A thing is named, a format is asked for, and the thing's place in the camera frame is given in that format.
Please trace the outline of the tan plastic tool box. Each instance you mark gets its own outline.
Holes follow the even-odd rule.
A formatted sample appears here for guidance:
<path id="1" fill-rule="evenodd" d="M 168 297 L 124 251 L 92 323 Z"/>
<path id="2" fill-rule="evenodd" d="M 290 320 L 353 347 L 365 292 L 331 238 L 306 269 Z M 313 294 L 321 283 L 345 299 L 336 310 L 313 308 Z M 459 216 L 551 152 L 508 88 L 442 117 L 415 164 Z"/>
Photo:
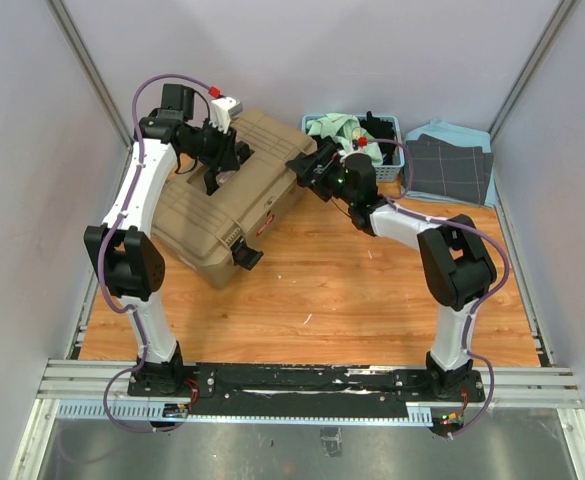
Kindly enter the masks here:
<path id="1" fill-rule="evenodd" d="M 232 127 L 250 148 L 246 162 L 219 174 L 211 195 L 202 166 L 168 180 L 152 224 L 165 250 L 217 289 L 258 263 L 266 236 L 305 194 L 286 163 L 317 150 L 313 138 L 259 110 L 243 113 Z"/>

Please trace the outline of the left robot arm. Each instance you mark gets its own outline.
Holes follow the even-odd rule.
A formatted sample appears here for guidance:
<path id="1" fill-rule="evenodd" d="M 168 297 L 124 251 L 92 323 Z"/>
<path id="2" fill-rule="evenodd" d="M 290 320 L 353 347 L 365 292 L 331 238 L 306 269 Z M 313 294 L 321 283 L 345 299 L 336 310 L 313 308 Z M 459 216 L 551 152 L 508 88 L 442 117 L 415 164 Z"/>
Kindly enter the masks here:
<path id="1" fill-rule="evenodd" d="M 193 126 L 195 97 L 203 87 L 181 76 L 164 84 L 161 103 L 149 115 L 132 115 L 131 164 L 109 212 L 83 235 L 104 300 L 113 312 L 128 317 L 136 337 L 137 360 L 128 371 L 133 396 L 175 396 L 192 383 L 167 322 L 160 293 L 165 260 L 151 229 L 162 188 L 183 155 L 211 175 L 240 165 L 231 121 L 242 105 L 208 87 L 208 117 Z"/>

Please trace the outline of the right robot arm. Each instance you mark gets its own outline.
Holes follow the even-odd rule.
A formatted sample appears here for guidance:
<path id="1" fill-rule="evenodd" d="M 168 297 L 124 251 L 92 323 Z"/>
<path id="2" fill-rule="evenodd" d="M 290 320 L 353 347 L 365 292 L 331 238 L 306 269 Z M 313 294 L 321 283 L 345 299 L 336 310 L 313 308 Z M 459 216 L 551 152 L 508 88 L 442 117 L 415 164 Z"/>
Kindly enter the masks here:
<path id="1" fill-rule="evenodd" d="M 426 355 L 426 390 L 438 400 L 457 394 L 483 400 L 470 345 L 478 306 L 497 271 L 472 220 L 401 208 L 379 192 L 376 170 L 361 150 L 341 154 L 337 146 L 324 144 L 286 166 L 300 187 L 323 201 L 345 202 L 358 230 L 418 251 L 426 285 L 438 305 L 434 343 Z"/>

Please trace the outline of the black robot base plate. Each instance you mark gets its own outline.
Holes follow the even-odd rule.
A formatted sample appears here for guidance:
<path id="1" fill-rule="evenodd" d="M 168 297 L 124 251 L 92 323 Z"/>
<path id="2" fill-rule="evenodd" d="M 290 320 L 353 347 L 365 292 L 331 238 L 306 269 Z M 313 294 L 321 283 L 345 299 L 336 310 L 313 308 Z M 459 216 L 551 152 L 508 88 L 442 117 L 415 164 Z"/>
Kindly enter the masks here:
<path id="1" fill-rule="evenodd" d="M 486 399 L 476 370 L 444 382 L 424 368 L 247 363 L 145 366 L 129 380 L 128 394 L 184 398 L 194 387 L 193 412 L 215 417 L 405 418 L 409 402 L 463 406 Z"/>

